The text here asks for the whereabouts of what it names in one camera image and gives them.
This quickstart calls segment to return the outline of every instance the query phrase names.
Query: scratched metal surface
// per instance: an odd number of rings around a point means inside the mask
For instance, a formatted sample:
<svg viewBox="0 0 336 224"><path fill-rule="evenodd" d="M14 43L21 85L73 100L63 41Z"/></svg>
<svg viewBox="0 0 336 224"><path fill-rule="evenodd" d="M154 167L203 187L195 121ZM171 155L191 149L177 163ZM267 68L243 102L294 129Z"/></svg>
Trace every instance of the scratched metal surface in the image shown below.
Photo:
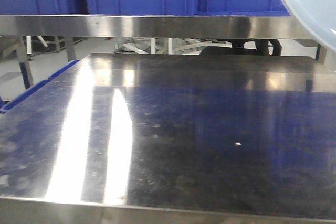
<svg viewBox="0 0 336 224"><path fill-rule="evenodd" d="M18 199L32 220L36 201L149 209L139 223L336 219L332 72L298 57L157 57L88 56L1 117L3 223L27 214ZM73 208L53 221L109 219Z"/></svg>

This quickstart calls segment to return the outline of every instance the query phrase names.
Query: metal shelf rail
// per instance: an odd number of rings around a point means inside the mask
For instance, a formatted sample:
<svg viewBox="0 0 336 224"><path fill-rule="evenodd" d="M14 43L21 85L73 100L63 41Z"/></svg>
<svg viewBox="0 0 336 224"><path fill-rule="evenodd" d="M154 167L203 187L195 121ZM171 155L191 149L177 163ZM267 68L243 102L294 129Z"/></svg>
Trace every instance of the metal shelf rail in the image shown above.
<svg viewBox="0 0 336 224"><path fill-rule="evenodd" d="M68 61L73 37L311 39L292 17L250 16L0 15L1 35L64 36Z"/></svg>

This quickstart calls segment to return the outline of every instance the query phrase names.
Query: blue crate edge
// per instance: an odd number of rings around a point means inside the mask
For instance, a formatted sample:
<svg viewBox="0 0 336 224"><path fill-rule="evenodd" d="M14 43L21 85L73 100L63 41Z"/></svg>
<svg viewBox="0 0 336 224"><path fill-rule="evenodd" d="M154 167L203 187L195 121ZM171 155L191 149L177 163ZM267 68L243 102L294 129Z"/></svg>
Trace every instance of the blue crate edge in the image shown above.
<svg viewBox="0 0 336 224"><path fill-rule="evenodd" d="M18 95L16 98L12 99L9 103L1 107L0 113L5 114L12 108L14 108L16 105L24 101L27 97L31 96L33 93L35 93L37 90L42 88L45 84L47 84L49 80L42 80L36 83L35 85L31 86L29 89L27 89L22 94Z"/></svg>

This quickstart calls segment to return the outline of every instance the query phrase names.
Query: black chair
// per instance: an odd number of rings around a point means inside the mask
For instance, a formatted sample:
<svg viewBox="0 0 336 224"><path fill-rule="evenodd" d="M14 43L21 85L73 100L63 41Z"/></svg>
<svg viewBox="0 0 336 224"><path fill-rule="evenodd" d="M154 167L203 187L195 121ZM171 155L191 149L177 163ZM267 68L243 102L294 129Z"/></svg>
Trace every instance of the black chair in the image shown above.
<svg viewBox="0 0 336 224"><path fill-rule="evenodd" d="M268 42L273 45L272 56L280 56L282 46L277 39L217 39L217 41L227 41L232 47L206 47L200 55L265 55L269 56ZM254 41L256 49L244 48L244 44Z"/></svg>

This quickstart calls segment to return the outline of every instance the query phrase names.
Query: stainless steel table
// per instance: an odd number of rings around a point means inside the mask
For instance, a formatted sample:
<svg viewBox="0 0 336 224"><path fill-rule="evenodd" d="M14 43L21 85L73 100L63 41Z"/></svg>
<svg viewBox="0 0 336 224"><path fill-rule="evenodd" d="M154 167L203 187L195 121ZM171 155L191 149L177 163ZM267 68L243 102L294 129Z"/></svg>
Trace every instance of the stainless steel table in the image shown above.
<svg viewBox="0 0 336 224"><path fill-rule="evenodd" d="M335 223L335 109L308 57L90 55L1 117L0 223Z"/></svg>

